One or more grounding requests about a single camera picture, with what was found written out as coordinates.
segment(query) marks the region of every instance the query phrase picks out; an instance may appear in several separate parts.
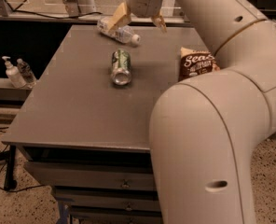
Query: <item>bottle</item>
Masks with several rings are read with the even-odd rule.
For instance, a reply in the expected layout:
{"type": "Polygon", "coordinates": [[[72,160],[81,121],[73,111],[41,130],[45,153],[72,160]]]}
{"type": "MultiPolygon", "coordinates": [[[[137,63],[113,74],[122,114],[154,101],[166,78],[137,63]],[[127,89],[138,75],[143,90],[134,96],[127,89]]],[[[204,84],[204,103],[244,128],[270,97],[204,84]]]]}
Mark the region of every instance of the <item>bottle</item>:
{"type": "Polygon", "coordinates": [[[26,63],[23,59],[19,58],[17,60],[17,67],[26,81],[27,87],[32,88],[36,84],[36,77],[30,65],[26,63]]]}
{"type": "Polygon", "coordinates": [[[109,17],[104,17],[98,20],[97,29],[99,32],[124,44],[131,42],[134,46],[137,46],[140,43],[140,36],[137,35],[128,25],[119,27],[115,32],[109,33],[107,28],[108,21],[109,17]]]}
{"type": "Polygon", "coordinates": [[[121,43],[131,42],[134,46],[140,43],[140,36],[130,26],[119,27],[116,31],[115,39],[121,43]]]}
{"type": "Polygon", "coordinates": [[[19,69],[14,66],[8,59],[10,57],[8,56],[3,56],[2,59],[5,61],[5,65],[7,67],[6,74],[11,83],[15,88],[21,88],[26,85],[26,81],[19,72],[19,69]]]}

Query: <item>table top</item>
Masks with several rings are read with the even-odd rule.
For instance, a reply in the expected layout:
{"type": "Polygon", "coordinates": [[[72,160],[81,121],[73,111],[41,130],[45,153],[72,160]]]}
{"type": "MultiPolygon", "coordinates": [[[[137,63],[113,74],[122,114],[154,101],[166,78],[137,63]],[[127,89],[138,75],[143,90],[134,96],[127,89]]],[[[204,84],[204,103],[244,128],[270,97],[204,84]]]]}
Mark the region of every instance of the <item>table top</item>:
{"type": "Polygon", "coordinates": [[[133,29],[142,38],[138,47],[101,35],[96,26],[72,26],[2,142],[149,152],[152,108],[178,80],[180,48],[206,48],[193,28],[133,29]],[[131,55],[132,81],[124,87],[110,77],[117,49],[131,55]]]}

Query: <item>snack bag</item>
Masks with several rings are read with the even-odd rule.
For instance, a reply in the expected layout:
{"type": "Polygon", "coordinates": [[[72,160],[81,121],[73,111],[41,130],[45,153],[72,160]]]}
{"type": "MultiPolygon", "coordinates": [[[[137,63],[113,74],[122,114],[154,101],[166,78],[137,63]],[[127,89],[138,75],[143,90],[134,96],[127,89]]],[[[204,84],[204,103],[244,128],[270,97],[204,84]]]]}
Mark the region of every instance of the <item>snack bag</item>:
{"type": "Polygon", "coordinates": [[[178,81],[201,74],[218,71],[214,56],[209,51],[181,48],[181,63],[178,81]]]}

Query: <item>speckled floor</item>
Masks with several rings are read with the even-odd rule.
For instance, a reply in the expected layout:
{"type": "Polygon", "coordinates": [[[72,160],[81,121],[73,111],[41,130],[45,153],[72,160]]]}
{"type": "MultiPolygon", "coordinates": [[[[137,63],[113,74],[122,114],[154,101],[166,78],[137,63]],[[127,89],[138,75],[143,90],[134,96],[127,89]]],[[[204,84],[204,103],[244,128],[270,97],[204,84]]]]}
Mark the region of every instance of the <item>speckled floor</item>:
{"type": "MultiPolygon", "coordinates": [[[[13,113],[2,117],[7,121],[13,113]]],[[[0,142],[0,150],[5,146],[0,142]]],[[[24,157],[17,151],[14,177],[16,189],[36,186],[38,183],[25,172],[24,157]]],[[[0,174],[0,186],[4,186],[5,170],[0,174]]],[[[276,134],[255,149],[252,160],[252,179],[255,196],[257,224],[276,224],[276,134]]],[[[18,193],[0,190],[0,224],[53,224],[59,219],[58,205],[50,195],[50,187],[28,189],[18,193]]]]}

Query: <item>soda can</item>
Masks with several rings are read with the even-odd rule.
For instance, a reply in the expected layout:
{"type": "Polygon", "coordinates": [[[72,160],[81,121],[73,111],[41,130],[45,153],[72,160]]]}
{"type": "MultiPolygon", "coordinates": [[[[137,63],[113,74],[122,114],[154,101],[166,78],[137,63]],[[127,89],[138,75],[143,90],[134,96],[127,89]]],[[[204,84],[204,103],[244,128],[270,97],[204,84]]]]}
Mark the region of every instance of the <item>soda can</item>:
{"type": "Polygon", "coordinates": [[[119,86],[131,82],[131,57],[124,49],[118,49],[112,54],[111,78],[119,86]]]}

